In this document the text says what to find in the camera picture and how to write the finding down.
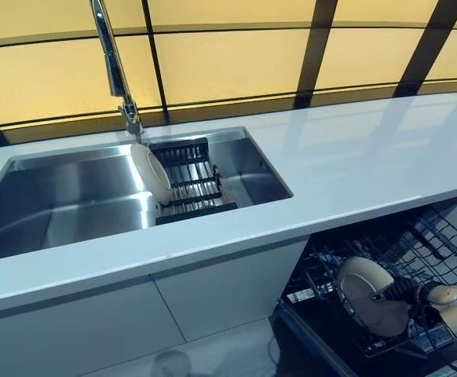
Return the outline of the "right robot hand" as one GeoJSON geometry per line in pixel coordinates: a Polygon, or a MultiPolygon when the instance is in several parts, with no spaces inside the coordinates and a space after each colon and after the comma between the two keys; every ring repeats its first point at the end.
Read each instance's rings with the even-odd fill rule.
{"type": "Polygon", "coordinates": [[[431,291],[444,285],[436,281],[428,283],[419,283],[416,280],[407,277],[397,277],[394,281],[383,290],[374,293],[371,296],[373,302],[393,301],[405,302],[410,306],[429,306],[431,291]]]}

